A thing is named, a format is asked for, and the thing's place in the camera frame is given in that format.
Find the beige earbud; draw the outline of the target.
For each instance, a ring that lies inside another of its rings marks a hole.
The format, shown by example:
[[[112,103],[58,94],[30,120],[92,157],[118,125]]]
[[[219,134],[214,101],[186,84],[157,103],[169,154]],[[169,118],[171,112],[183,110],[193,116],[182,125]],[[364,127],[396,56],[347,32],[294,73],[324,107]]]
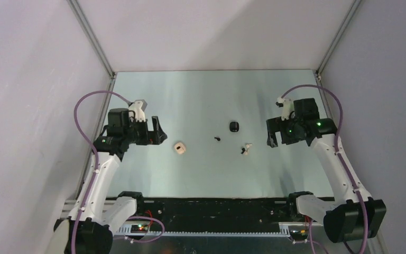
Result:
[[[251,143],[247,143],[247,144],[244,146],[245,152],[244,152],[243,155],[248,155],[248,152],[249,152],[251,146],[252,146]]]

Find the beige earbud charging case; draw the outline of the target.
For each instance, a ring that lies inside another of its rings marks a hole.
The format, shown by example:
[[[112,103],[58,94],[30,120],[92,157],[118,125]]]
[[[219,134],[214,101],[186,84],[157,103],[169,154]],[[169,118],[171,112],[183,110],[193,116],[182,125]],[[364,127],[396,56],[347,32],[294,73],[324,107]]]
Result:
[[[177,154],[182,155],[186,152],[186,146],[182,142],[177,142],[174,145],[174,150]]]

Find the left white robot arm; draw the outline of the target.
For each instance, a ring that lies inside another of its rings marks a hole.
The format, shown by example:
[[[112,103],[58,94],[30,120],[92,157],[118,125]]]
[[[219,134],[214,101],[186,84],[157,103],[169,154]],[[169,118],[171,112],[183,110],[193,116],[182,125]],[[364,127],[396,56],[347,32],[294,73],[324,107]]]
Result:
[[[133,197],[118,197],[104,210],[113,177],[129,146],[160,145],[167,139],[159,118],[149,130],[143,110],[115,108],[92,143],[93,159],[82,190],[65,219],[58,219],[46,253],[110,253],[114,233],[131,218],[144,218],[146,206]]]

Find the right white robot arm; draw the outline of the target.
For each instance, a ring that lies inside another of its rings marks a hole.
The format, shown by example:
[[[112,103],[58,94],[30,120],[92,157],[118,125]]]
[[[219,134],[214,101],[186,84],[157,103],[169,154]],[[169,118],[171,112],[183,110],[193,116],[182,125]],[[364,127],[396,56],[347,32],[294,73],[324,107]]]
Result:
[[[266,121],[267,145],[278,146],[278,133],[285,145],[306,142],[320,161],[334,195],[330,203],[309,191],[291,193],[286,207],[288,218],[300,221],[307,216],[321,223],[333,243],[376,237],[386,206],[383,200],[371,196],[354,172],[335,122],[320,117],[314,98],[294,101],[279,97],[276,104],[282,114]]]

